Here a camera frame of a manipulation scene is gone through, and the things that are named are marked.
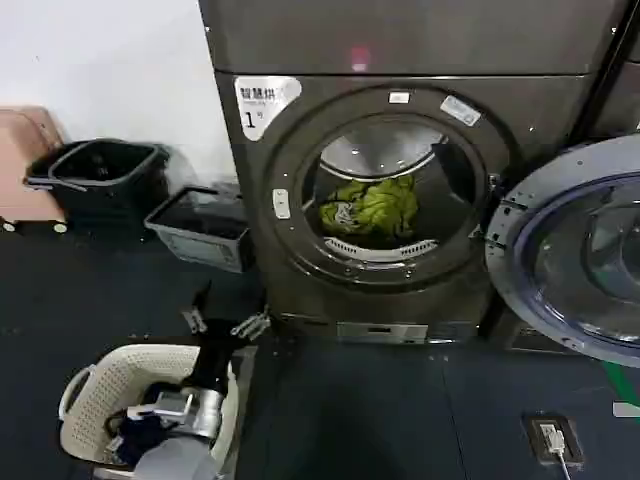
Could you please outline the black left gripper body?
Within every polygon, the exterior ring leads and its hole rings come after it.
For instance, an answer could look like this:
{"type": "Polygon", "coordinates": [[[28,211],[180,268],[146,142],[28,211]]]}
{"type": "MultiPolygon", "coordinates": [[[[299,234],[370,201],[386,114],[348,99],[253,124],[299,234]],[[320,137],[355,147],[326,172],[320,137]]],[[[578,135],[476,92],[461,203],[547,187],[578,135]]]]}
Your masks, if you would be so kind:
{"type": "Polygon", "coordinates": [[[228,367],[241,340],[232,334],[235,325],[226,320],[211,321],[204,332],[195,334],[199,353],[191,372],[191,386],[227,391],[228,367]]]}

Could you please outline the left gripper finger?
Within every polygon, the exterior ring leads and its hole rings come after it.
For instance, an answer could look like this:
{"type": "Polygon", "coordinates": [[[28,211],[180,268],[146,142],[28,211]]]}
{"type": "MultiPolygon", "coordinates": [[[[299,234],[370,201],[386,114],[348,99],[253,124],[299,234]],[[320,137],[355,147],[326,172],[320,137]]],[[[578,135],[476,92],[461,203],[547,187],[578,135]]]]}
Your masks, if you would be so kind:
{"type": "Polygon", "coordinates": [[[231,335],[238,339],[254,341],[271,327],[270,307],[267,303],[255,314],[231,329],[231,335]]]}
{"type": "Polygon", "coordinates": [[[188,308],[181,311],[181,315],[189,326],[192,334],[205,334],[209,327],[207,320],[203,316],[206,308],[212,282],[208,281],[194,295],[188,308]]]}

